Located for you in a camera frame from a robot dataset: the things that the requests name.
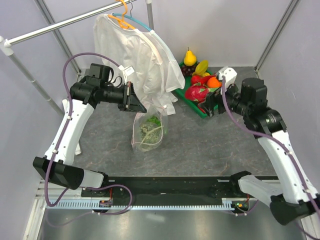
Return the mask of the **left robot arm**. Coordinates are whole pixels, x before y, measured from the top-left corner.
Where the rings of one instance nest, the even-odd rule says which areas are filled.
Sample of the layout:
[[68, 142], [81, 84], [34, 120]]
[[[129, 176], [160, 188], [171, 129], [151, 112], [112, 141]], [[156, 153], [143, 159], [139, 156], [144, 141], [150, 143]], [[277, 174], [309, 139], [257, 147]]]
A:
[[124, 112], [146, 113], [133, 87], [136, 71], [133, 66], [119, 66], [122, 78], [114, 86], [114, 70], [105, 65], [91, 64], [88, 74], [70, 88], [71, 99], [57, 134], [43, 157], [35, 157], [33, 167], [49, 183], [71, 190], [89, 187], [99, 197], [106, 196], [110, 185], [103, 172], [73, 166], [76, 148], [84, 127], [101, 102], [117, 104]]

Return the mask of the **clear pink-dotted zip bag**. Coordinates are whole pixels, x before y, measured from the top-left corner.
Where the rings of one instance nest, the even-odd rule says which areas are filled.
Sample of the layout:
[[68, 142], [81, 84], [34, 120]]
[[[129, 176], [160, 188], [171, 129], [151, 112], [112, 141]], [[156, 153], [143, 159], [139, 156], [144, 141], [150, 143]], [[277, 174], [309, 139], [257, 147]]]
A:
[[149, 104], [146, 113], [137, 113], [133, 121], [131, 146], [134, 151], [158, 148], [168, 133], [167, 105]]

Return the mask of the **green melon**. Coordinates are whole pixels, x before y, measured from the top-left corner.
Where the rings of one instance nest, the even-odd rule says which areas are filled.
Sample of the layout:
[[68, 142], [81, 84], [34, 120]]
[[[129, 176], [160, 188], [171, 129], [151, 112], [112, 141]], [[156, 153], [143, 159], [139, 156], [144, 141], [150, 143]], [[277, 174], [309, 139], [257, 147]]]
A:
[[163, 128], [152, 122], [142, 123], [139, 131], [141, 140], [138, 147], [143, 152], [157, 148], [162, 141]]

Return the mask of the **green lettuce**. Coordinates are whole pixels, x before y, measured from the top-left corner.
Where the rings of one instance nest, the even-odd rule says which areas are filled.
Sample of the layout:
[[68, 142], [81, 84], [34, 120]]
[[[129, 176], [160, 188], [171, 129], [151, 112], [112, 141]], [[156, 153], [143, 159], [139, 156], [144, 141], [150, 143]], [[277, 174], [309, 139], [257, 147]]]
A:
[[162, 127], [163, 134], [166, 135], [168, 133], [168, 118], [167, 116], [162, 116], [159, 118], [158, 116], [151, 116], [147, 120], [147, 122], [156, 124], [158, 127]]

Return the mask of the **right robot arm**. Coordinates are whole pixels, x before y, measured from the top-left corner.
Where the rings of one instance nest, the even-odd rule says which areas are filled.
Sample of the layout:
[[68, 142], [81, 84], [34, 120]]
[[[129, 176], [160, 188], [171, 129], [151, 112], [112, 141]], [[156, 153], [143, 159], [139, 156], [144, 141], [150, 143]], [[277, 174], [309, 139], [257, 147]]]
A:
[[248, 171], [233, 174], [229, 191], [235, 197], [248, 194], [269, 207], [276, 221], [285, 226], [320, 212], [320, 192], [304, 173], [291, 145], [280, 113], [268, 107], [267, 86], [262, 79], [246, 78], [238, 89], [233, 83], [208, 90], [206, 100], [218, 106], [219, 114], [243, 117], [239, 125], [253, 135], [266, 152], [281, 187], [273, 187]]

